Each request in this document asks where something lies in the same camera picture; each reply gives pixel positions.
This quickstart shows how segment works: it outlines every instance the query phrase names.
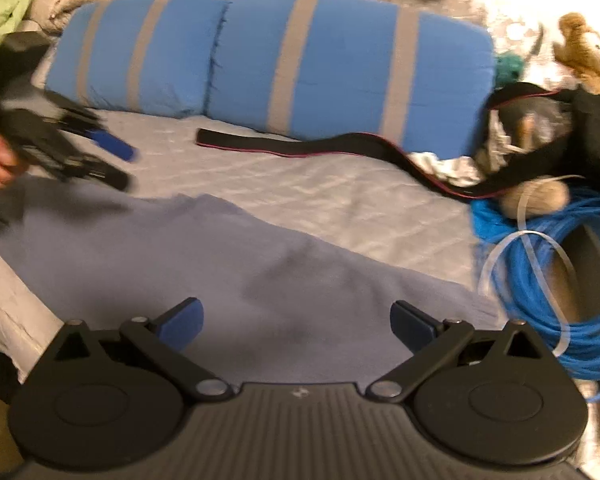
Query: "blue pillow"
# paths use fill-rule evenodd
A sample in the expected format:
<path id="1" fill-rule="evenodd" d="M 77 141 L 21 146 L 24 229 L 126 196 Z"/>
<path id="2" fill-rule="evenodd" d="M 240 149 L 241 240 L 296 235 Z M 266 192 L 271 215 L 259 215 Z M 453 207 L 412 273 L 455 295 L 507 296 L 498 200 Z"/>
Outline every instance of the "blue pillow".
<path id="1" fill-rule="evenodd" d="M 486 30 L 378 0 L 232 0 L 206 114 L 301 140 L 382 135 L 407 152 L 473 151 L 493 90 Z"/>
<path id="2" fill-rule="evenodd" d="M 201 114 L 226 0 L 111 0 L 79 9 L 46 88 L 103 110 Z"/>

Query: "teddy bear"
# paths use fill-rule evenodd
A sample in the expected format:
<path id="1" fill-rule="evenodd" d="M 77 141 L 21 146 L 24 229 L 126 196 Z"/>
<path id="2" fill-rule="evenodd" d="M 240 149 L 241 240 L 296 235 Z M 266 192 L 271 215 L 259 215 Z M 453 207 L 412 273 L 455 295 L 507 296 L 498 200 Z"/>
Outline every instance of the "teddy bear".
<path id="1" fill-rule="evenodd" d="M 558 28 L 564 43 L 554 43 L 555 60 L 570 68 L 585 90 L 600 94 L 600 34 L 587 25 L 584 16 L 578 12 L 561 17 Z M 537 126 L 531 116 L 520 120 L 516 146 L 524 151 L 534 149 L 536 146 L 532 145 L 532 139 Z M 569 188 L 565 183 L 543 176 L 508 190 L 500 198 L 502 214 L 515 219 L 524 194 L 529 194 L 526 218 L 560 211 L 570 202 Z"/>
<path id="2" fill-rule="evenodd" d="M 554 43 L 555 60 L 573 70 L 585 90 L 600 94 L 600 35 L 578 12 L 558 20 L 564 43 Z"/>

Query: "lavender blanket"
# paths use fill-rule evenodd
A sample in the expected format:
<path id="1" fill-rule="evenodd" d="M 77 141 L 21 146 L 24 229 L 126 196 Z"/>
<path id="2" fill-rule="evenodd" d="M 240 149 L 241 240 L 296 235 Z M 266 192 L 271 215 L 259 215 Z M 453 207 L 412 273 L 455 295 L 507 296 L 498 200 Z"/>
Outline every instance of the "lavender blanket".
<path id="1" fill-rule="evenodd" d="M 26 177 L 0 198 L 0 256 L 62 320 L 116 328 L 200 298 L 189 358 L 234 384 L 353 381 L 410 353 L 389 309 L 496 328 L 497 307 L 460 285 L 267 224 L 209 195 L 143 200 Z"/>

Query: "black handheld tool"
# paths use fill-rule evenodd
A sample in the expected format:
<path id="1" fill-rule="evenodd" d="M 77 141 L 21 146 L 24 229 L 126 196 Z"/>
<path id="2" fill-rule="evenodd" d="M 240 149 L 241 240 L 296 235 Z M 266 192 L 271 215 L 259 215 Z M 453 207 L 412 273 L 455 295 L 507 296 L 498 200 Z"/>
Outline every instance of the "black handheld tool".
<path id="1" fill-rule="evenodd" d="M 38 32 L 14 32 L 1 45 L 0 135 L 20 158 L 59 180 L 90 178 L 127 190 L 131 179 L 125 171 L 83 153 L 62 130 L 87 137 L 123 160 L 132 160 L 135 150 L 111 135 L 87 108 L 32 85 L 32 74 L 49 46 Z"/>
<path id="2" fill-rule="evenodd" d="M 414 355 L 361 394 L 230 386 L 163 342 L 191 305 L 119 330 L 61 328 L 11 405 L 27 461 L 9 478 L 586 478 L 568 460 L 586 403 L 524 322 L 481 331 L 398 301 L 391 327 Z"/>

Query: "black bag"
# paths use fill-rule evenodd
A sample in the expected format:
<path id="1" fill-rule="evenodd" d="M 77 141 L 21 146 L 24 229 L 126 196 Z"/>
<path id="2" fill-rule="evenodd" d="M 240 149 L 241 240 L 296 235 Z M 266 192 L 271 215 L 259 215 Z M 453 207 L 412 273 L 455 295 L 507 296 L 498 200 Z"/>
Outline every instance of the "black bag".
<path id="1" fill-rule="evenodd" d="M 467 201 L 497 196 L 507 189 L 542 175 L 577 174 L 588 186 L 600 190 L 600 95 L 583 88 L 549 92 L 531 83 L 515 83 L 495 91 L 488 98 L 482 117 L 480 145 L 488 136 L 489 114 L 520 99 L 545 97 L 571 109 L 571 131 L 529 153 L 509 157 L 506 166 L 469 187 L 458 187 L 424 173 L 397 146 L 373 134 L 344 134 L 331 139 L 288 142 L 286 140 L 239 137 L 211 130 L 199 130 L 200 146 L 242 152 L 266 152 L 299 157 L 325 153 L 350 153 L 390 162 L 426 187 L 457 200 Z"/>

